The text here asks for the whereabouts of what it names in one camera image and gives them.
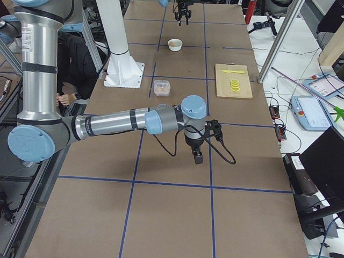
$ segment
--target plastic container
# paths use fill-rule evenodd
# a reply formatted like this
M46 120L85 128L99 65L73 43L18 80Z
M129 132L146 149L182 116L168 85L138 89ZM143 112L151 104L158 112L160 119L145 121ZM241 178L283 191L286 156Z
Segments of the plastic container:
M182 48L183 42L180 39L170 39L167 45L171 51L179 51Z
M168 97L170 95L171 84L169 81L155 80L153 82L154 93L157 96Z

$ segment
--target green handle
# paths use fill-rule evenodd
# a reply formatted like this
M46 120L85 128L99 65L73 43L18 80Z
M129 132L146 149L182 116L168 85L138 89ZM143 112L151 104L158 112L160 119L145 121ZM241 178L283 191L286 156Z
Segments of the green handle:
M335 106L333 110L337 112L335 122L337 122L339 118L342 118L344 120L344 109L340 109L339 107Z

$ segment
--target white bowl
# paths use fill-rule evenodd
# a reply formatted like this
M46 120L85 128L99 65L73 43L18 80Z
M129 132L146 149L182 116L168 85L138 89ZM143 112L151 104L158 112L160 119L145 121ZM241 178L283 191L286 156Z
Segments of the white bowl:
M167 45L171 51L179 51L182 48L183 42L180 39L170 39Z

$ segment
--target person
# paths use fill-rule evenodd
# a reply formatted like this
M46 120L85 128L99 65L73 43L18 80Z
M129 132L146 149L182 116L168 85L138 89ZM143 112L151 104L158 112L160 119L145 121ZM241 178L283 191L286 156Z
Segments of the person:
M105 53L99 49L102 62L106 60ZM83 38L67 32L58 34L58 83L56 104L67 106L77 99L90 98L97 82L98 73L91 54ZM68 82L76 88L76 92L65 94L63 83Z

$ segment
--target red bottle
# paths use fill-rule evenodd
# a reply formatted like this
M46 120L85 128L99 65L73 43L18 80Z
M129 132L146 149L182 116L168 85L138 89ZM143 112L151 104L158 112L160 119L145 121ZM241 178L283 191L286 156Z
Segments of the red bottle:
M251 21L251 17L253 15L254 9L256 7L257 0L250 0L248 4L248 8L246 11L246 16L245 16L245 23L249 24Z

